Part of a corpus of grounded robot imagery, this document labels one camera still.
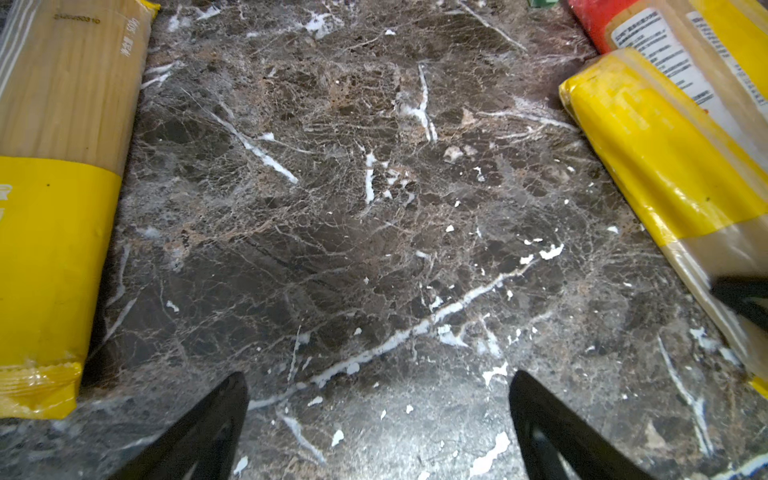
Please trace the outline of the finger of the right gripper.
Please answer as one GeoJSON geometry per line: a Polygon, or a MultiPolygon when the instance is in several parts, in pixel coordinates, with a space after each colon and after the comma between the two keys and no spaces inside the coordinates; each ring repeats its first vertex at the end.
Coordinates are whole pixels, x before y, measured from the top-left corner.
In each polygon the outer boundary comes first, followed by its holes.
{"type": "Polygon", "coordinates": [[[725,276],[716,278],[711,294],[762,330],[767,329],[767,278],[725,276]]]}

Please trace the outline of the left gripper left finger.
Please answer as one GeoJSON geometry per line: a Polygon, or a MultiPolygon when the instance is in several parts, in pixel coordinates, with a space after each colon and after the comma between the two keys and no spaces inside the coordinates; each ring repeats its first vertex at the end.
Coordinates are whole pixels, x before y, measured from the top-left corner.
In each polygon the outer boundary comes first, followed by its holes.
{"type": "Polygon", "coordinates": [[[247,407],[245,376],[234,372],[110,477],[229,478],[247,407]]]}

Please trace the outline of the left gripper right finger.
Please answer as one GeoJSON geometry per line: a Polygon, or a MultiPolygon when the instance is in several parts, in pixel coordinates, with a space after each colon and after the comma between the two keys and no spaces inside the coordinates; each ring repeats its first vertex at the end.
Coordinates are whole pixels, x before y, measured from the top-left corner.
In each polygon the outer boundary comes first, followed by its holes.
{"type": "Polygon", "coordinates": [[[649,479],[532,375],[519,370],[509,387],[515,433],[530,479],[649,479]]]}

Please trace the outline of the yellow label spaghetti bag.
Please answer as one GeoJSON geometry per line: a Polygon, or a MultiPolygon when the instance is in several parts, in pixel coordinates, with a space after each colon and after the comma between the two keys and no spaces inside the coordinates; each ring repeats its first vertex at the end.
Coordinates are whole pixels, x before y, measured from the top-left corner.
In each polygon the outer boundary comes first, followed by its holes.
{"type": "Polygon", "coordinates": [[[150,1],[17,1],[1,35],[1,414],[76,406],[150,1]]]}

